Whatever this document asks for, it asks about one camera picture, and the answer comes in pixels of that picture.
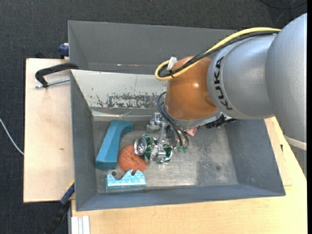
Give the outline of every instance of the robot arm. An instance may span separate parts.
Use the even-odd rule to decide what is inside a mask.
[[[252,33],[214,46],[212,60],[202,54],[182,59],[168,76],[160,76],[159,67],[156,77],[169,80],[164,109],[184,128],[221,115],[276,116],[288,142],[306,150],[307,14],[278,34]]]

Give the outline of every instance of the blue foam block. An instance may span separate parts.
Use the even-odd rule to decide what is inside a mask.
[[[96,158],[96,168],[101,170],[116,168],[120,139],[131,131],[133,131],[133,122],[111,121]]]

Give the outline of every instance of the gray bin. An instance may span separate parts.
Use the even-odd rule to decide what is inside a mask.
[[[187,153],[174,153],[169,165],[148,166],[141,190],[107,192],[105,176],[111,171],[95,168],[112,119],[135,123],[120,148],[145,132],[157,111],[155,99],[166,89],[166,83],[152,75],[160,62],[174,55],[195,55],[231,33],[69,22],[70,61],[83,69],[71,71],[78,211],[285,195],[263,120],[241,120],[216,129],[201,126]],[[118,99],[123,103],[111,103]],[[118,167],[116,172],[122,176]]]

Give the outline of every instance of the white cable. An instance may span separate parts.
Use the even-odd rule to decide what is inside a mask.
[[[12,141],[13,145],[15,146],[15,148],[16,148],[22,155],[24,155],[23,151],[17,146],[17,144],[16,144],[16,143],[14,142],[14,140],[12,139],[12,137],[11,137],[9,131],[7,130],[7,128],[6,128],[6,126],[5,126],[4,122],[3,122],[3,120],[2,120],[1,118],[0,118],[0,122],[1,122],[2,126],[4,127],[6,133],[8,134],[10,140]]]

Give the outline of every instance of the small metal part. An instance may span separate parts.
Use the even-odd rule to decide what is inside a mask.
[[[134,143],[135,154],[141,156],[145,153],[147,148],[147,141],[144,137],[139,137],[135,140]]]
[[[65,79],[61,79],[61,80],[55,80],[55,81],[52,81],[52,82],[48,82],[46,87],[51,86],[51,85],[55,85],[55,84],[60,84],[60,83],[67,82],[67,81],[70,81],[70,78],[65,78]],[[43,88],[43,87],[44,87],[43,84],[35,86],[35,88]]]
[[[177,146],[178,138],[177,138],[176,133],[172,127],[170,127],[167,130],[167,138],[169,139],[169,143],[173,148]]]
[[[155,146],[152,149],[150,159],[155,162],[161,162],[162,159],[166,156],[166,151],[162,145]]]
[[[153,113],[153,117],[150,120],[150,123],[147,125],[147,130],[157,131],[160,129],[160,113]]]
[[[132,175],[133,170],[129,170],[121,179],[115,179],[112,174],[108,174],[106,177],[106,190],[108,191],[120,191],[143,188],[146,185],[144,174],[137,170]]]

